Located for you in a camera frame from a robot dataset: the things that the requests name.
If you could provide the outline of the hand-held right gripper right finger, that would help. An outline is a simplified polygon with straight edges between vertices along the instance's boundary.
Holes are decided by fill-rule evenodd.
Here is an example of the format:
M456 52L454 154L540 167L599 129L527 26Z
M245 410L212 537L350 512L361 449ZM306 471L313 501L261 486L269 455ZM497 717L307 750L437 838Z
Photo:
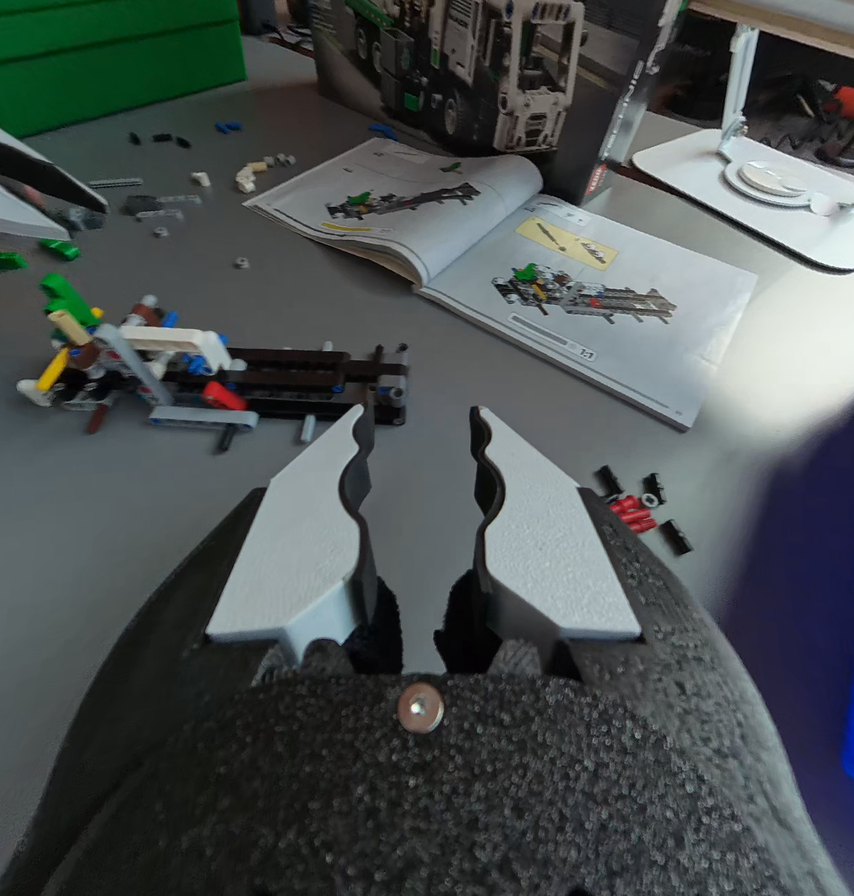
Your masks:
M470 411L474 570L502 640L636 641L642 629L577 482L482 406Z

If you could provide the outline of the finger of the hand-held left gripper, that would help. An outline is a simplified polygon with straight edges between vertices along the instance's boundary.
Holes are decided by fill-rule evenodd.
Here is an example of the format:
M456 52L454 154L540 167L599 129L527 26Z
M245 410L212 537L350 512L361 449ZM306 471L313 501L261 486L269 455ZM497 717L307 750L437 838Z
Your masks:
M63 168L0 128L0 180L30 187L43 196L94 212L108 212L107 200Z
M69 231L0 185L0 233L20 238L69 240Z

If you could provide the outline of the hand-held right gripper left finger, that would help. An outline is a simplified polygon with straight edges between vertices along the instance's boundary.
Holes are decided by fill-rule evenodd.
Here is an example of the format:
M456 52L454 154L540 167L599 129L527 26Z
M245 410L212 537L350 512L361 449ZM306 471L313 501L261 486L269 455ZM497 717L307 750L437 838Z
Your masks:
M216 643L272 640L291 662L372 623L376 564L361 505L373 410L354 405L269 481L207 625Z

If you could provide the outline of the lego truck chassis assembly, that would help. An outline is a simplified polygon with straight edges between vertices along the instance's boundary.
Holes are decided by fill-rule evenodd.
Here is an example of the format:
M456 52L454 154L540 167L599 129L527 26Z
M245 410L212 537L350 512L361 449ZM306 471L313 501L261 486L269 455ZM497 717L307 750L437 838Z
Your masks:
M299 420L299 443L318 422L334 422L357 405L376 424L402 426L409 399L409 349L376 346L354 357L326 342L319 350L229 347L225 335L182 328L178 314L145 295L109 322L61 274L40 283L43 314L52 325L52 360L16 389L42 408L87 414L93 434L123 397L140 398L157 427L214 431L226 453L261 420Z

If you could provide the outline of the open lego instruction booklet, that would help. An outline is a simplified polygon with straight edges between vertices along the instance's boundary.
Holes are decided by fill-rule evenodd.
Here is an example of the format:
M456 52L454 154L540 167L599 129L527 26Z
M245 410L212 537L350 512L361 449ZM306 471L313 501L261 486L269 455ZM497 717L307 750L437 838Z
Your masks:
M542 191L516 155L375 138L250 196L489 332L689 431L757 275Z

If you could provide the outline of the lego truck set box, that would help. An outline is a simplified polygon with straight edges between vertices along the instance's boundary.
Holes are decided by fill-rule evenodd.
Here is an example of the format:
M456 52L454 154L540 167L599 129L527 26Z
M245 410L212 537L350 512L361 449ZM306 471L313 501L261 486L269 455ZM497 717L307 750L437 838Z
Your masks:
M319 91L581 205L627 162L685 2L309 2Z

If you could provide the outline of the small red black assembly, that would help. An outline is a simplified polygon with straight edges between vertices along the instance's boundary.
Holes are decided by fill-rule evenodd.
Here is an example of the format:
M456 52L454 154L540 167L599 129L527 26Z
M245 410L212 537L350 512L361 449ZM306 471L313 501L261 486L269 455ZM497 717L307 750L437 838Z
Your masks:
M635 535L657 531L676 556L694 552L694 545L675 519L664 520L661 513L667 510L667 489L663 478L656 471L643 476L639 488L630 492L624 481L610 465L602 465L594 471L601 487L602 500L607 507Z

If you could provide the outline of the green storage box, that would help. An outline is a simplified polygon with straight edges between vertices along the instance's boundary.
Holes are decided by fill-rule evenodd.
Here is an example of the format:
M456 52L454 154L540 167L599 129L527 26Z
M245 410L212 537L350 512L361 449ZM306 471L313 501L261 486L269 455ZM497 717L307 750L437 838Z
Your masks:
M16 137L246 76L233 1L0 1L0 127Z

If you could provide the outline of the white desk lamp base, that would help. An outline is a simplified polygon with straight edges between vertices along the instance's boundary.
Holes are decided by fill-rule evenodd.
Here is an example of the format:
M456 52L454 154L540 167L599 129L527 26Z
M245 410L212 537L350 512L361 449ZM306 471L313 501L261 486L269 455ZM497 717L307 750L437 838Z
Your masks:
M813 265L854 272L854 178L746 136L759 29L738 24L719 130L635 152L632 167Z

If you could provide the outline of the wooden shelf board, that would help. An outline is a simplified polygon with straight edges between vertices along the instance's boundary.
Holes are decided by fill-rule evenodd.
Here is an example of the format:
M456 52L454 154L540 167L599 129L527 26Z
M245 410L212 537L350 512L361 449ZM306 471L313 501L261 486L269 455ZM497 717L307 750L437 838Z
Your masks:
M688 7L854 59L854 1L690 1Z

